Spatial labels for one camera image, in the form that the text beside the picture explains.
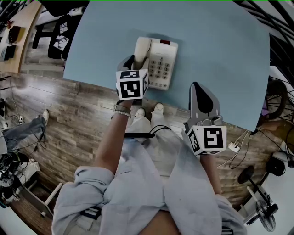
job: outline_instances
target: bracelet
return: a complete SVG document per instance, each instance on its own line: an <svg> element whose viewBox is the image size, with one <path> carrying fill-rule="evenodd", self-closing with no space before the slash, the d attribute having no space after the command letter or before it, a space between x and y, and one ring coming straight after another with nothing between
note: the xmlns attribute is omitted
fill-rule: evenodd
<svg viewBox="0 0 294 235"><path fill-rule="evenodd" d="M119 113L119 114L122 114L122 115L126 115L130 118L130 114L126 113L126 112L123 112L123 111L118 111L118 110L115 110L114 113Z"/></svg>

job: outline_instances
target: telephone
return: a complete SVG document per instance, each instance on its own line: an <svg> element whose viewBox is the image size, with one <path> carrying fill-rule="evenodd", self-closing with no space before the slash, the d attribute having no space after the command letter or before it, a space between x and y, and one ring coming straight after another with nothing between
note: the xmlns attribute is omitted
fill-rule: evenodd
<svg viewBox="0 0 294 235"><path fill-rule="evenodd" d="M168 90L173 72L178 44L166 40L139 37L135 47L133 69L140 69L149 58L149 87Z"/></svg>

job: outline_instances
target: blue table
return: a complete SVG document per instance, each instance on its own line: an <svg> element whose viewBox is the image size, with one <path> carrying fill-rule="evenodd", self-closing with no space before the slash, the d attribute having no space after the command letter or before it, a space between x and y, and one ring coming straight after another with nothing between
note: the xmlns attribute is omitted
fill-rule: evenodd
<svg viewBox="0 0 294 235"><path fill-rule="evenodd" d="M219 99L224 121L255 129L269 74L269 33L231 1L92 1L64 78L115 89L117 65L140 36L179 44L169 90L149 89L147 98L187 109L197 81Z"/></svg>

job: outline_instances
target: black and white cube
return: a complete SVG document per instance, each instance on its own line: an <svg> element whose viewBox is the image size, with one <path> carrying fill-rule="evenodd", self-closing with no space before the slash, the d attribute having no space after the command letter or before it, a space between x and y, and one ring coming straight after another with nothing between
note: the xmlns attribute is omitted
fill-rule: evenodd
<svg viewBox="0 0 294 235"><path fill-rule="evenodd" d="M116 81L120 100L142 99L149 87L148 70L117 71Z"/></svg>
<svg viewBox="0 0 294 235"><path fill-rule="evenodd" d="M213 155L226 149L225 126L192 126L187 135L194 155Z"/></svg>

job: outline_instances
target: blue jeans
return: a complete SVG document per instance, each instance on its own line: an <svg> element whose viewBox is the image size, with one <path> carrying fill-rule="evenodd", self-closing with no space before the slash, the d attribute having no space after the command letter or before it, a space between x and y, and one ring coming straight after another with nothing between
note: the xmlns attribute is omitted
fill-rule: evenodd
<svg viewBox="0 0 294 235"><path fill-rule="evenodd" d="M33 119L30 123L4 130L3 136L7 145L7 152L15 150L17 143L27 138L30 134L40 133L44 130L45 119L42 116Z"/></svg>

